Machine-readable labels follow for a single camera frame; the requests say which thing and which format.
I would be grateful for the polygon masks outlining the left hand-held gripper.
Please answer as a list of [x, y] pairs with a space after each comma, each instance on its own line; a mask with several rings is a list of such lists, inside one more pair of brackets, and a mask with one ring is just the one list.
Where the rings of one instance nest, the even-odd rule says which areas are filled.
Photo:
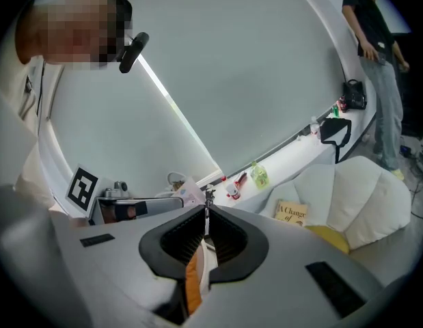
[[184, 206], [180, 197], [134, 197], [124, 181], [99, 177], [81, 164], [74, 170], [65, 198], [92, 226], [155, 216]]

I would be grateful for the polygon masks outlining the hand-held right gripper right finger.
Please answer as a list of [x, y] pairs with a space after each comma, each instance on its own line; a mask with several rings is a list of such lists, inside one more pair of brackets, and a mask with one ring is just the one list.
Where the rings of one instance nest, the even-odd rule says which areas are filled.
[[217, 256], [217, 268], [209, 275], [210, 284], [246, 279], [264, 262], [269, 252], [266, 235], [255, 225], [216, 206], [211, 206], [208, 211], [208, 234]]

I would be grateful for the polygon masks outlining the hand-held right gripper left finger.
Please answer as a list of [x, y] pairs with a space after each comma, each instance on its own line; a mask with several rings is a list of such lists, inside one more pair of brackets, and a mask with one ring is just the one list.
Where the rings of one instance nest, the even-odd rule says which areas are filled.
[[146, 232], [139, 242], [139, 254], [155, 275], [184, 279], [204, 234], [205, 207], [199, 205]]

